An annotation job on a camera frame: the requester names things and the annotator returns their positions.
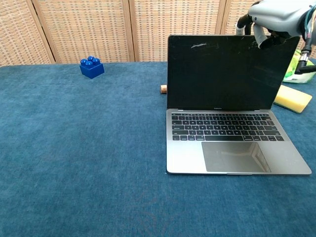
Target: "trackpad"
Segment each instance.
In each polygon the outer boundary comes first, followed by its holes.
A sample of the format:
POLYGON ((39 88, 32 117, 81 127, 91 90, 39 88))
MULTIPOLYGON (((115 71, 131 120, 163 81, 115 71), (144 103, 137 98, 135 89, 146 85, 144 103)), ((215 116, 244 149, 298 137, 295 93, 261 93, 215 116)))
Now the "trackpad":
POLYGON ((271 172, 256 142, 202 142, 208 172, 271 172))

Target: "laptop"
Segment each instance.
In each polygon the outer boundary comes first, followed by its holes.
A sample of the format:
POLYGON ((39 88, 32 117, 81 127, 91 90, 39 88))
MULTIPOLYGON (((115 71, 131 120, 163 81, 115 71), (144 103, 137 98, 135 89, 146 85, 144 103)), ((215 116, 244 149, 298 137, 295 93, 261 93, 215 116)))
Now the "laptop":
POLYGON ((311 174, 270 110, 298 42, 262 50, 254 36, 170 36, 167 172, 311 174))

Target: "blue lego brick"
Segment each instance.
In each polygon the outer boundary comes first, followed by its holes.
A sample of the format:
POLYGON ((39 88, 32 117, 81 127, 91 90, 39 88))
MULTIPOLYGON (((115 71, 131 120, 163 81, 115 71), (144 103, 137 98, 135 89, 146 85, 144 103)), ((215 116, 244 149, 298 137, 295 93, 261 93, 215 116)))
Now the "blue lego brick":
POLYGON ((104 73, 104 67, 100 59, 93 56, 89 56, 88 59, 82 59, 80 61, 80 69, 82 74, 91 79, 104 73))

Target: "laptop keyboard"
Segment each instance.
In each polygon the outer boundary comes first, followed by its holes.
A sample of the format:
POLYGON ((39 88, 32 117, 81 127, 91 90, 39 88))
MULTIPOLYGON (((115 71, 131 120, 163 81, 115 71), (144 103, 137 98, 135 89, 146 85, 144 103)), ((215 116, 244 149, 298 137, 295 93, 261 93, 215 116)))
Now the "laptop keyboard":
POLYGON ((268 114, 171 115, 174 141, 284 141, 268 114))

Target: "green object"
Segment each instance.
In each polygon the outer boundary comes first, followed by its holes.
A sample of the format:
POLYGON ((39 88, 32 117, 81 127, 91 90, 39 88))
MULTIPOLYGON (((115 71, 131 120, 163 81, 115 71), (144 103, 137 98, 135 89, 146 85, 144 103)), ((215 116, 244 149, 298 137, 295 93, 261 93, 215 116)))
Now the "green object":
MULTIPOLYGON (((305 73, 305 74, 301 74, 301 75, 294 74, 296 66, 298 64, 298 61, 300 59, 300 56, 301 56, 301 51, 296 50, 294 55, 293 55, 293 58, 290 62, 290 65, 288 66, 288 69, 285 73, 285 76, 283 79, 284 82, 308 83, 315 75, 315 72, 314 73, 305 73)), ((314 65, 314 64, 310 60, 308 60, 307 65, 309 66, 309 65, 314 65)))

